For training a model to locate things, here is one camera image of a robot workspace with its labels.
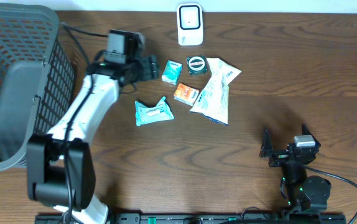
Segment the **orange tissue pack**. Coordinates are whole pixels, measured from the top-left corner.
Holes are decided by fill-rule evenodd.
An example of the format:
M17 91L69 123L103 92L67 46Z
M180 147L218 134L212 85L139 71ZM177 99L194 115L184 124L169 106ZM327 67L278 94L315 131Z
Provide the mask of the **orange tissue pack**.
M185 103L187 105L193 106L196 99L199 96L200 91L196 88L179 83L177 89L174 92L174 99Z

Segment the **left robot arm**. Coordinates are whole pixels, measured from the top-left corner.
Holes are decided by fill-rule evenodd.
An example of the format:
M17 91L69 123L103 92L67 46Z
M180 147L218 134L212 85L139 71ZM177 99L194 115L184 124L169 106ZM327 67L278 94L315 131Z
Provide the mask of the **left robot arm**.
M107 223L109 208L95 195L91 143L123 87L159 76L156 56L142 56L142 34L112 29L106 37L107 48L88 62L67 112L27 142L28 196L62 212L61 223Z

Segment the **teal wet wipes pack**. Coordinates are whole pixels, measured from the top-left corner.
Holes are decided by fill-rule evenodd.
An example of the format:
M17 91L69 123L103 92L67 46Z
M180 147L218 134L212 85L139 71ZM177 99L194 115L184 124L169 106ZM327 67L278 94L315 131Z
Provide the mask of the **teal wet wipes pack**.
M137 126L174 119L174 115L166 102L165 96L163 96L154 107L147 107L138 101L135 101L135 107Z

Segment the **teal tissue pack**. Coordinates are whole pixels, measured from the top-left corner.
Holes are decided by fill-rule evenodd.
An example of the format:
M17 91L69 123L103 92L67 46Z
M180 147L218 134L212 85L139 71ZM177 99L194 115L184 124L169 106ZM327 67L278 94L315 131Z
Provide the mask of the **teal tissue pack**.
M182 71L182 64L171 60L167 61L162 73L162 81L176 85Z

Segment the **grey plastic mesh basket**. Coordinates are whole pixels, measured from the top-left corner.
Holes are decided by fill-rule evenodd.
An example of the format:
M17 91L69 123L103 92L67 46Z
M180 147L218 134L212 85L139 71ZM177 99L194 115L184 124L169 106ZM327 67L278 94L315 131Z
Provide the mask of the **grey plastic mesh basket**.
M75 72L45 6L0 3L0 171L26 165L26 144L66 113Z

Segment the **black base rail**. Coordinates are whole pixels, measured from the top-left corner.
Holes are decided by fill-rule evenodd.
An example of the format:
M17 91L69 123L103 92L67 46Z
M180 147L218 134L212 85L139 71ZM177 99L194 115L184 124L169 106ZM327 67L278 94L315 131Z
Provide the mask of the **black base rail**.
M277 215L246 213L244 215L141 215L120 213L107 218L109 224L215 224L215 223L346 223L344 215L291 215L288 219Z

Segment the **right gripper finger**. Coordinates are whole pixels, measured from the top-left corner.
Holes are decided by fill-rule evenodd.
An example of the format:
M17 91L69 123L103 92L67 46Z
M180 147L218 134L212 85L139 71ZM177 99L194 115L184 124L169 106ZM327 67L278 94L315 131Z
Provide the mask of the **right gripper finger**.
M313 134L310 132L306 124L302 124L302 135L309 135L314 138Z
M262 145L259 153L259 157L265 158L269 157L273 153L273 146L271 143L271 138L269 136L268 130L265 128L263 131Z

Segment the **dark green round-label box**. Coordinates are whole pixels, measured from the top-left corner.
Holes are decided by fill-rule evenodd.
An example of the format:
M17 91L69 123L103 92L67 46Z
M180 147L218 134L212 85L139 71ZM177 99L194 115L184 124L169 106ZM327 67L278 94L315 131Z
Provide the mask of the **dark green round-label box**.
M187 67L191 76L205 74L208 70L206 57L204 55L187 57Z

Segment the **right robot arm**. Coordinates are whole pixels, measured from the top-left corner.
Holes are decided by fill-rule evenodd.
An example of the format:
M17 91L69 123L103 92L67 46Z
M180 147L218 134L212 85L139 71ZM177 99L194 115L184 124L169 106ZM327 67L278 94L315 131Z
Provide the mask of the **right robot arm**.
M316 159L321 144L302 125L302 134L294 136L293 143L284 150L275 150L267 130L263 139L259 156L269 159L269 167L279 167L282 171L280 191L288 200L289 207L282 211L285 220L296 215L319 215L327 209L331 183L323 177L308 176L305 166Z

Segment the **white blue snack bag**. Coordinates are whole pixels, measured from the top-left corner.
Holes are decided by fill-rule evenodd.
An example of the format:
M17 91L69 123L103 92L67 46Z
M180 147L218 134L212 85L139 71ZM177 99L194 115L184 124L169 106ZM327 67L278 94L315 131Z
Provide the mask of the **white blue snack bag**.
M211 77L200 92L191 113L200 113L215 123L228 125L229 84L242 72L220 58L207 58Z

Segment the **white barcode scanner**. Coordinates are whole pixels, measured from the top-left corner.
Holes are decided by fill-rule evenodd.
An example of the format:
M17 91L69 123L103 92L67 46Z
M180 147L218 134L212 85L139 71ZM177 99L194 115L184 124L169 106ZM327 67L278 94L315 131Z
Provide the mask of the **white barcode scanner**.
M203 9L198 3L183 3L177 6L177 35L181 46L203 43Z

